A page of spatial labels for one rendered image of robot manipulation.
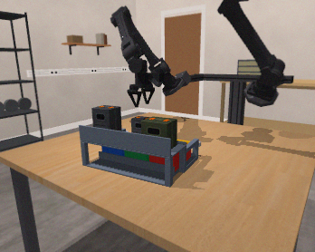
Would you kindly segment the green open bin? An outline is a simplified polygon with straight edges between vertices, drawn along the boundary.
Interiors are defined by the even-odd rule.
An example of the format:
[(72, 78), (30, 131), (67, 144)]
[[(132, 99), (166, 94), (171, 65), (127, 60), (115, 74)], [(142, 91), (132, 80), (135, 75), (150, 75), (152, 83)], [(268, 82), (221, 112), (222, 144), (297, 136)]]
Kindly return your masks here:
[(125, 157), (149, 161), (149, 155), (124, 150)]

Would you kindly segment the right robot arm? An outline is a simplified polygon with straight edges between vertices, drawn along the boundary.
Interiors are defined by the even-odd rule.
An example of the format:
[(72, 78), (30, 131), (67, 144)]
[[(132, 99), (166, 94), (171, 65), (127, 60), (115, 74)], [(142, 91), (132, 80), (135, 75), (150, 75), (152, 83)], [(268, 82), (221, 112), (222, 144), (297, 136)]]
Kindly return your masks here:
[[(121, 51), (123, 57), (129, 64), (129, 70), (132, 73), (138, 74), (138, 84), (140, 85), (153, 83), (157, 87), (160, 87), (163, 83), (165, 85), (162, 89), (163, 92), (176, 88), (181, 82), (181, 78), (176, 79), (170, 73), (171, 70), (164, 59), (162, 57), (161, 58), (163, 60), (161, 58), (158, 59), (153, 54), (146, 41), (143, 39), (136, 26), (133, 24), (130, 11), (129, 9), (127, 11), (127, 9), (128, 8), (126, 6), (122, 6), (121, 8), (119, 8), (115, 13), (111, 15), (112, 17), (110, 18), (110, 21), (115, 27), (117, 27), (117, 24), (119, 25), (118, 28), (121, 38)], [(125, 49), (126, 47), (128, 48)], [(139, 58), (143, 54), (146, 56), (148, 61)], [(148, 62), (150, 65), (149, 67)], [(159, 62), (161, 63), (154, 67), (154, 65)], [(157, 74), (142, 73), (147, 72), (148, 68), (151, 73)]]

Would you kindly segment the grey metal shelf rack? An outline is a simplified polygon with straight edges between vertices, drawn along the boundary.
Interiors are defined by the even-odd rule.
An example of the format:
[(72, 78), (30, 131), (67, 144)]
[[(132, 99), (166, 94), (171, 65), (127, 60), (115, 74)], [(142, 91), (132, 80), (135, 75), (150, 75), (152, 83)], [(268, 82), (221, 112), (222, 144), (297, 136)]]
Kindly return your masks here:
[[(198, 159), (199, 139), (188, 144), (177, 141), (171, 149), (171, 139), (126, 131), (115, 131), (91, 126), (79, 125), (82, 165), (105, 170), (119, 175), (141, 179), (159, 185), (171, 187), (178, 172), (185, 173)], [(99, 151), (99, 158), (90, 163), (88, 143), (118, 150), (165, 158), (165, 165), (146, 160), (138, 160), (116, 154)], [(191, 158), (186, 154), (193, 148)], [(179, 153), (179, 169), (173, 167), (173, 157)]]

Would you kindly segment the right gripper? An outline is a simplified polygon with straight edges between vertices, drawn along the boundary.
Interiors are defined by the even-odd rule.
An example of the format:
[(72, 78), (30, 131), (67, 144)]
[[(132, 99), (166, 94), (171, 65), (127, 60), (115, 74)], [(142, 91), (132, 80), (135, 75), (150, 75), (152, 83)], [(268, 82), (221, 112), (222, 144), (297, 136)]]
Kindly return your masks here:
[[(143, 88), (143, 89), (141, 89), (141, 92), (138, 92), (138, 91), (130, 91), (130, 90), (139, 90), (139, 88)], [(134, 106), (135, 106), (135, 107), (138, 107), (141, 94), (143, 94), (145, 103), (146, 103), (146, 104), (149, 104), (149, 101), (150, 101), (150, 99), (151, 99), (151, 97), (152, 97), (154, 91), (155, 91), (155, 87), (153, 87), (153, 83), (151, 83), (151, 84), (146, 84), (146, 85), (140, 85), (140, 84), (138, 84), (138, 74), (135, 73), (135, 84), (130, 84), (130, 85), (129, 85), (128, 95), (129, 95), (130, 99), (133, 101)], [(147, 100), (147, 97), (146, 97), (146, 92), (150, 92), (150, 95), (149, 95), (149, 97), (148, 97), (148, 100)], [(136, 95), (138, 96), (136, 102), (135, 102), (134, 97), (133, 97), (132, 94), (136, 94)]]

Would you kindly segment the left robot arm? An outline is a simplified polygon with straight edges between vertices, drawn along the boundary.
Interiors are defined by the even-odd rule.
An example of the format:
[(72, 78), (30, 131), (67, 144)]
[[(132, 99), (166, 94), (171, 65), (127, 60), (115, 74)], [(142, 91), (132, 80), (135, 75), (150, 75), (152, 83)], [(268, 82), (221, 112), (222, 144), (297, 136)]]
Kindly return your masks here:
[(261, 76), (252, 82), (247, 93), (270, 102), (277, 91), (273, 86), (282, 82), (285, 63), (268, 51), (241, 8), (239, 2), (243, 1), (249, 0), (223, 0), (217, 12), (230, 22), (260, 68)]

